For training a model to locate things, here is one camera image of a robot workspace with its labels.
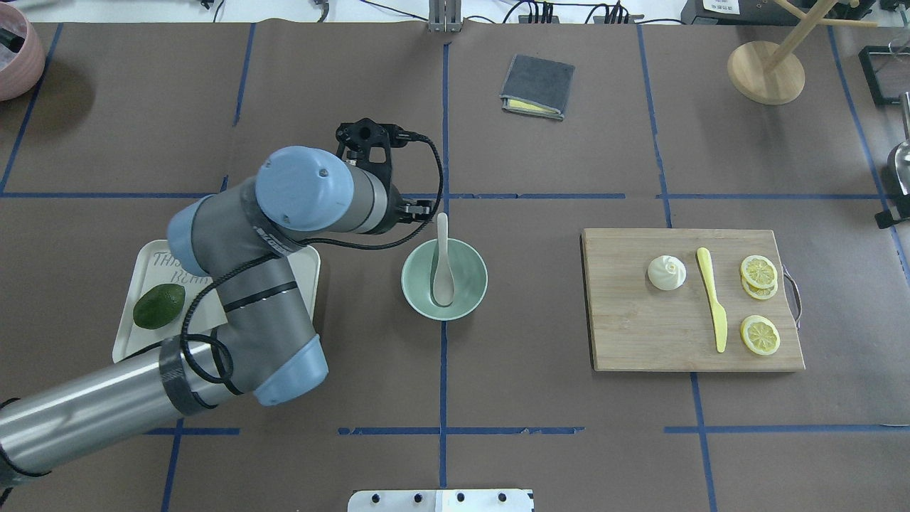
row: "table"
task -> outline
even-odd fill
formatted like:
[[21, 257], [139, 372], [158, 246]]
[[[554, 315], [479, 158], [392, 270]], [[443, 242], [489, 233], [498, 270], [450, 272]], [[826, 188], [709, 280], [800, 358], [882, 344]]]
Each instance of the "table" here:
[[[910, 502], [910, 231], [878, 230], [903, 138], [856, 57], [885, 30], [820, 29], [806, 89], [769, 108], [725, 73], [785, 28], [419, 22], [39, 25], [49, 67], [0, 104], [0, 390], [109, 364], [138, 250], [290, 144], [371, 117], [443, 152], [451, 235], [490, 269], [468, 317], [412, 311], [425, 233], [320, 247], [327, 381], [162, 425], [19, 487], [9, 510], [343, 510], [357, 489], [524, 487], [539, 510], [893, 510]], [[566, 120], [501, 111], [511, 57], [577, 69]], [[405, 195], [431, 154], [394, 155]], [[584, 228], [772, 229], [799, 283], [797, 374], [601, 374]], [[407, 227], [377, 237], [397, 238]]]

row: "wooden rod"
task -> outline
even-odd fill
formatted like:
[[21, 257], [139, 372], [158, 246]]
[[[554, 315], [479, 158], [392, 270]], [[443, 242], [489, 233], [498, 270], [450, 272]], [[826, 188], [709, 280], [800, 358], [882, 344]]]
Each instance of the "wooden rod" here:
[[[799, 19], [805, 18], [805, 13], [795, 5], [787, 2], [787, 0], [774, 0], [775, 4], [778, 4], [786, 12], [798, 17]], [[818, 25], [834, 25], [834, 26], [859, 26], [862, 28], [875, 28], [878, 26], [878, 23], [875, 21], [860, 21], [855, 19], [828, 19], [822, 18], [818, 21]]]
[[796, 25], [789, 35], [787, 35], [786, 39], [777, 47], [777, 50], [775, 50], [768, 58], [767, 62], [764, 63], [764, 72], [771, 73], [785, 58], [787, 58], [787, 56], [792, 54], [794, 49], [796, 49], [796, 47], [803, 42], [803, 39], [812, 32], [812, 29], [818, 25], [819, 20], [821, 20], [824, 15], [828, 14], [828, 11], [830, 11], [836, 3], [837, 0], [818, 0], [818, 2], [815, 2], [815, 5], [809, 9], [805, 18], [800, 20], [799, 24]]

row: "round wooden base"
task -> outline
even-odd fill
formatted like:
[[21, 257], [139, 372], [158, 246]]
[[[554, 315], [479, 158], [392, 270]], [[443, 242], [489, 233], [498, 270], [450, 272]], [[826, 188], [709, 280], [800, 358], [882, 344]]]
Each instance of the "round wooden base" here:
[[736, 48], [727, 60], [727, 74], [733, 86], [752, 101], [782, 105], [803, 92], [805, 71], [793, 54], [785, 57], [773, 71], [764, 72], [764, 62], [777, 47], [776, 43], [753, 41]]

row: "dried lemon slice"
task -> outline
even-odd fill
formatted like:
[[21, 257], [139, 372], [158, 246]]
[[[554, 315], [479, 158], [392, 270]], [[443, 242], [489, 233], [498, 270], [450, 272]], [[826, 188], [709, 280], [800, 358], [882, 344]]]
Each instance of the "dried lemon slice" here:
[[777, 284], [777, 269], [771, 260], [754, 254], [740, 264], [740, 274], [754, 288], [767, 289]]
[[771, 355], [781, 346], [781, 334], [770, 320], [754, 314], [746, 317], [740, 325], [743, 343], [754, 353]]
[[767, 301], [777, 293], [777, 281], [774, 282], [774, 286], [771, 288], [755, 288], [743, 278], [743, 290], [745, 290], [753, 299]]

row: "wooden cutting board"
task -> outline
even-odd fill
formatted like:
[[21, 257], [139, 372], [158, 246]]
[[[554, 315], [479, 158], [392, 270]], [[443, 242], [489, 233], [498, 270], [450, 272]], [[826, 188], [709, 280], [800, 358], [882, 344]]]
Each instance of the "wooden cutting board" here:
[[[796, 324], [784, 292], [784, 273], [770, 230], [587, 229], [581, 235], [594, 369], [638, 372], [794, 372], [804, 370]], [[717, 299], [727, 311], [727, 347], [714, 345], [711, 309], [695, 251], [711, 251]], [[679, 258], [688, 277], [663, 292], [648, 280], [648, 263]], [[761, 254], [777, 267], [778, 290], [767, 301], [743, 290], [746, 256]], [[743, 319], [760, 314], [781, 335], [769, 356], [746, 348]]]

